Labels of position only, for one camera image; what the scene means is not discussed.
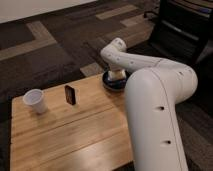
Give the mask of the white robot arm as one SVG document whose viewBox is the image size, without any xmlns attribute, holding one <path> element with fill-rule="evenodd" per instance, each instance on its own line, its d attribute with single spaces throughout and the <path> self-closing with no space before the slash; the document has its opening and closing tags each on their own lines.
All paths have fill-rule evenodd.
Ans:
<svg viewBox="0 0 213 171">
<path fill-rule="evenodd" d="M 176 105 L 195 93 L 194 69 L 168 58 L 131 54 L 120 38 L 100 55 L 130 73 L 124 93 L 135 170 L 189 171 Z"/>
</svg>

